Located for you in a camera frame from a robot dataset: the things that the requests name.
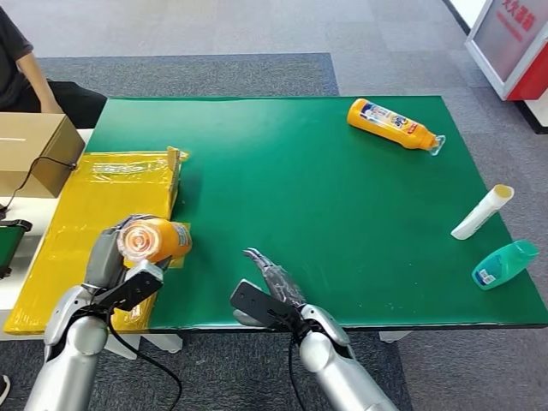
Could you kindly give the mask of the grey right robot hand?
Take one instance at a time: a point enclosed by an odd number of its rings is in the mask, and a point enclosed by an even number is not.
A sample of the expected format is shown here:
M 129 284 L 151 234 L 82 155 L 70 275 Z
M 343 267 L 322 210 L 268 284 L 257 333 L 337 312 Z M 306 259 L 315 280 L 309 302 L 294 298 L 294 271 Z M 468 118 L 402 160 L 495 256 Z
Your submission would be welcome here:
M 306 304 L 303 293 L 281 265 L 277 265 L 257 248 L 246 248 L 243 254 L 253 260 L 262 273 L 270 295 L 299 308 Z

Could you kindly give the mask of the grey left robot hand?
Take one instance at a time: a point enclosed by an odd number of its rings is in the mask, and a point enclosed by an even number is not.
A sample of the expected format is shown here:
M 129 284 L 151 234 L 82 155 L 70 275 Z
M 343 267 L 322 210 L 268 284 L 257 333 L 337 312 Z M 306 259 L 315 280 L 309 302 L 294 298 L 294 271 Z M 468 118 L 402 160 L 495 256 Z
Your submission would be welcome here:
M 103 230 L 92 247 L 82 286 L 89 290 L 108 291 L 124 285 L 140 295 L 145 290 L 156 291 L 161 288 L 163 275 L 173 259 L 172 255 L 158 262 L 148 257 L 145 263 L 128 269 L 118 246 L 122 229 L 130 223 L 148 222 L 152 218 L 150 214 L 132 214 Z

